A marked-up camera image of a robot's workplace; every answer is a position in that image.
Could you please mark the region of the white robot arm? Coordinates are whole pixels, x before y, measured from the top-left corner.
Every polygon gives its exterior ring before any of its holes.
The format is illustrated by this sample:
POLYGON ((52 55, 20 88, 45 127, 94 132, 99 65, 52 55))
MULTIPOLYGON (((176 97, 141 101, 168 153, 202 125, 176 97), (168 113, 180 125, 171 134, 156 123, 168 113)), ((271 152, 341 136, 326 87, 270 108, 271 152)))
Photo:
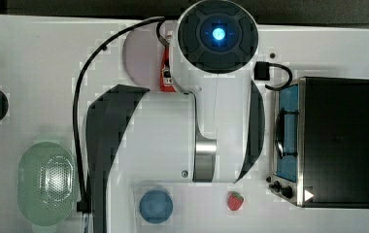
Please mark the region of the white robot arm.
POLYGON ((235 183, 247 174, 264 138, 257 56, 252 15, 230 0, 202 0, 173 29, 173 92, 118 84, 89 106, 93 233, 169 223, 171 185, 235 183))

